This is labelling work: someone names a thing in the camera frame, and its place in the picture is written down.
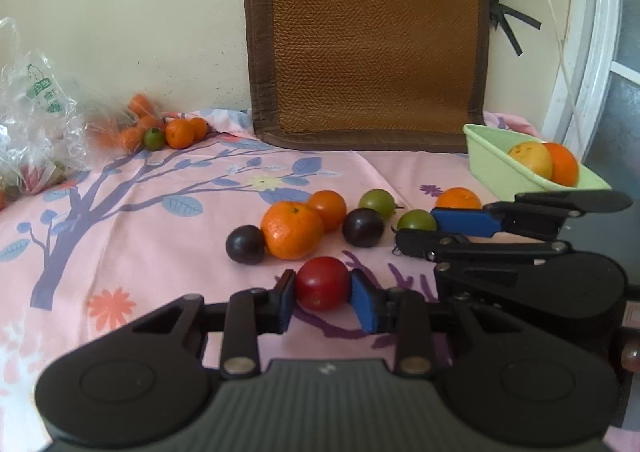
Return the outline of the dark purple plum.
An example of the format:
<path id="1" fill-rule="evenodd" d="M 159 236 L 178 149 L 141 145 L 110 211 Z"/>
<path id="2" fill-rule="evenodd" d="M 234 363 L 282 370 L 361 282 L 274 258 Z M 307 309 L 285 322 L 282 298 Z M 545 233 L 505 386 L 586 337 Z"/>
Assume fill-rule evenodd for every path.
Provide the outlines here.
<path id="1" fill-rule="evenodd" d="M 265 257 L 265 237 L 262 231 L 253 225 L 244 225 L 234 229 L 226 240 L 227 255 L 239 264 L 257 265 Z"/>
<path id="2" fill-rule="evenodd" d="M 385 221 L 374 209 L 360 207 L 347 214 L 342 234 L 347 243 L 356 247 L 373 247 L 382 239 Z"/>

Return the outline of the green plum with stem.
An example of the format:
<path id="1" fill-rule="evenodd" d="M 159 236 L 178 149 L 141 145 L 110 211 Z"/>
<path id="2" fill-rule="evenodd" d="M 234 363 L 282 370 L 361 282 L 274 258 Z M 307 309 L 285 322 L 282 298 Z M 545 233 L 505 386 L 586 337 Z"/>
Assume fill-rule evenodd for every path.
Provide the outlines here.
<path id="1" fill-rule="evenodd" d="M 373 209 L 384 221 L 389 221 L 398 209 L 404 209 L 395 198 L 384 189 L 371 189 L 358 202 L 360 209 Z"/>

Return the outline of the red plum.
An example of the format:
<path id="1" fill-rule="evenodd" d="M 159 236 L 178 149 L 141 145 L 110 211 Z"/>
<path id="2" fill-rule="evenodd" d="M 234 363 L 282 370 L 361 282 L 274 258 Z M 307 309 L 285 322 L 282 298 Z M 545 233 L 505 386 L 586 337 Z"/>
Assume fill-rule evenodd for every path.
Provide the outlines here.
<path id="1" fill-rule="evenodd" d="M 296 273 L 295 293 L 299 305 L 328 311 L 346 304 L 352 291 L 349 270 L 337 258 L 309 259 Z"/>

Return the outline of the large orange mandarin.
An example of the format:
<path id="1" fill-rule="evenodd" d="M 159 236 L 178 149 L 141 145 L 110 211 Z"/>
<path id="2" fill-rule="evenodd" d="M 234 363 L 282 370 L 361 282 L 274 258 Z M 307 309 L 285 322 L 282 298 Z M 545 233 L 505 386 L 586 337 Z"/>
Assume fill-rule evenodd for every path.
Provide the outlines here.
<path id="1" fill-rule="evenodd" d="M 262 233 L 271 255 L 296 261 L 316 250 L 324 235 L 323 221 L 306 203 L 281 201 L 262 217 Z"/>

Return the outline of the small orange mandarin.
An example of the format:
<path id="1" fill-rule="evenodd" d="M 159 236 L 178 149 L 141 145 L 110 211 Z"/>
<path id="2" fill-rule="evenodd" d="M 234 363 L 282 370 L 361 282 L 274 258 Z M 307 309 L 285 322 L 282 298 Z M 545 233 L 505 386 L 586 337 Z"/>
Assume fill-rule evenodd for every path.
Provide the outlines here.
<path id="1" fill-rule="evenodd" d="M 311 194 L 307 204 L 320 215 L 326 232 L 333 232 L 341 227 L 347 215 L 344 198 L 333 190 L 320 190 Z"/>

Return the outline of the orange fruits pile by bag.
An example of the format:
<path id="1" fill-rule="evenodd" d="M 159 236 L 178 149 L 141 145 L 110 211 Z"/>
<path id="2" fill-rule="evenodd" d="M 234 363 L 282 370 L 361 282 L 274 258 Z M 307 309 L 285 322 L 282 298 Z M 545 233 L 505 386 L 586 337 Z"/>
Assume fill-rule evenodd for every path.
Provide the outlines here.
<path id="1" fill-rule="evenodd" d="M 145 94 L 134 94 L 128 105 L 113 104 L 90 115 L 87 135 L 93 147 L 111 153 L 135 153 L 148 131 L 163 131 L 160 110 Z"/>

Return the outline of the big orange in basket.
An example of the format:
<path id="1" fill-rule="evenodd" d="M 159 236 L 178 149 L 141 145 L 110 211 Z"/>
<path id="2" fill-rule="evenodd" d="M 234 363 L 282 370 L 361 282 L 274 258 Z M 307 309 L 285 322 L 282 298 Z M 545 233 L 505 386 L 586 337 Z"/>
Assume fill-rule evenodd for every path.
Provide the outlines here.
<path id="1" fill-rule="evenodd" d="M 575 187 L 579 178 L 579 164 L 573 153 L 555 142 L 546 142 L 544 148 L 552 160 L 551 180 L 564 187 Z"/>

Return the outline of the light green plastic basket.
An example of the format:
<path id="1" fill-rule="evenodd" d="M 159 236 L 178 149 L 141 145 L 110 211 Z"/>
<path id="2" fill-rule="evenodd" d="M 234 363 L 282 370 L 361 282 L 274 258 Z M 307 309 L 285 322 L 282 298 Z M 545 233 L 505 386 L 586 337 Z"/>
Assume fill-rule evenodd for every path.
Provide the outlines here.
<path id="1" fill-rule="evenodd" d="M 533 136 L 477 124 L 466 124 L 463 131 L 472 175 L 502 201 L 511 201 L 518 193 L 525 192 L 612 189 L 603 178 L 582 164 L 579 165 L 577 185 L 570 188 L 543 179 L 512 159 L 508 152 L 519 143 L 541 142 Z"/>

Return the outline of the yellow mango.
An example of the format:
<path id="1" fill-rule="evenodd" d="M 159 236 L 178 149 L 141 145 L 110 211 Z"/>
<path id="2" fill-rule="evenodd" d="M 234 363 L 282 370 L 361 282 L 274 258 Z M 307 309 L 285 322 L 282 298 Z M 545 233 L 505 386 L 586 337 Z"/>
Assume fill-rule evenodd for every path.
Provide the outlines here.
<path id="1" fill-rule="evenodd" d="M 508 152 L 513 160 L 524 165 L 536 175 L 550 180 L 553 174 L 553 161 L 550 152 L 540 142 L 526 141 L 511 148 Z"/>

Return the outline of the pink printed bedsheet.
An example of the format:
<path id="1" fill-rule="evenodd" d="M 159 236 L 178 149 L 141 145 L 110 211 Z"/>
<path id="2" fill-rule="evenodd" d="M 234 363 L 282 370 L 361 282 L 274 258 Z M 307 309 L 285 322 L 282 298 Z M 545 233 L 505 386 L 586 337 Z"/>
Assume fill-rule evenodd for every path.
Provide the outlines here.
<path id="1" fill-rule="evenodd" d="M 395 250 L 398 219 L 449 188 L 502 201 L 462 152 L 288 150 L 242 115 L 201 114 L 211 134 L 73 175 L 1 215 L 1 446 L 6 451 L 634 451 L 639 375 L 620 354 L 639 337 L 639 204 L 567 220 L 551 240 L 498 232 L 474 242 L 562 241 L 620 266 L 614 315 L 514 316 L 438 293 L 442 263 Z M 371 189 L 403 206 L 373 247 L 324 231 L 296 261 L 232 261 L 228 235 L 281 201 L 333 190 L 347 214 Z M 222 376 L 230 297 L 271 290 L 285 270 L 337 258 L 380 289 L 427 302 L 429 376 L 393 373 L 396 336 L 368 334 L 349 304 L 295 306 L 258 337 L 262 374 Z"/>

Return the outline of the brown woven seat cushion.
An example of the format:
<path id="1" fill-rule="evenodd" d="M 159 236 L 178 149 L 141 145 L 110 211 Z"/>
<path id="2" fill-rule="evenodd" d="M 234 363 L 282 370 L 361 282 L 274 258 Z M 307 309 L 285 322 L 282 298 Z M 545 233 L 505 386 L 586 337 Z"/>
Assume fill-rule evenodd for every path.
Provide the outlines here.
<path id="1" fill-rule="evenodd" d="M 244 0 L 256 136 L 462 152 L 483 122 L 489 0 Z"/>

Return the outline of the clear plastic bag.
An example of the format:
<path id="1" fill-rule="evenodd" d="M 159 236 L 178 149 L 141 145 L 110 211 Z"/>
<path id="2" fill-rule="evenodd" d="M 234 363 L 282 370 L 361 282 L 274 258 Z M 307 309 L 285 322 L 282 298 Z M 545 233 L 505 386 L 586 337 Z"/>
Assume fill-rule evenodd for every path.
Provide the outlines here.
<path id="1" fill-rule="evenodd" d="M 17 24 L 1 20 L 1 198 L 35 195 L 112 157 L 92 146 L 90 115 L 124 104 L 21 47 Z"/>

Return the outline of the white window frame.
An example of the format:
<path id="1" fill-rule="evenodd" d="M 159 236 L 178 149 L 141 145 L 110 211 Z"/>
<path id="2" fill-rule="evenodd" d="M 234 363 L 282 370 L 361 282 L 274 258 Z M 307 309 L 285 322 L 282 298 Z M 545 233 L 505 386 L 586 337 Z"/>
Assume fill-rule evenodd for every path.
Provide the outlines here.
<path id="1" fill-rule="evenodd" d="M 611 79 L 639 84 L 639 61 L 623 62 L 622 39 L 639 33 L 639 0 L 570 0 L 561 65 L 542 123 L 544 137 L 584 160 L 605 111 Z"/>

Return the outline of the mandarin by wall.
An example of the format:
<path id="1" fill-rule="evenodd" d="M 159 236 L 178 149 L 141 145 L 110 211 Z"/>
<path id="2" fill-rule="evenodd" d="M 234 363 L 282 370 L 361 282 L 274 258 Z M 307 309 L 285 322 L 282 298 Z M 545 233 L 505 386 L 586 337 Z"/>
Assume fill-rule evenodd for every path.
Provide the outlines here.
<path id="1" fill-rule="evenodd" d="M 204 119 L 202 119 L 201 117 L 192 117 L 192 119 L 189 120 L 189 124 L 193 128 L 194 143 L 198 143 L 207 137 L 209 126 Z"/>
<path id="2" fill-rule="evenodd" d="M 188 120 L 172 120 L 165 127 L 165 140 L 172 149 L 189 148 L 195 140 L 194 127 Z"/>

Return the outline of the green fruit by wall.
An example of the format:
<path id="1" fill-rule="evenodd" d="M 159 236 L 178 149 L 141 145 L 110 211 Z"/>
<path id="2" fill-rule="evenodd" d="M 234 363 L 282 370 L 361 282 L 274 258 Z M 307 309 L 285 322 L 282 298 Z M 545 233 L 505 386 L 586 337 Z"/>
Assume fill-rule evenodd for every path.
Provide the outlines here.
<path id="1" fill-rule="evenodd" d="M 158 127 L 150 128 L 144 133 L 143 145 L 146 150 L 160 151 L 165 147 L 165 143 L 165 134 Z"/>

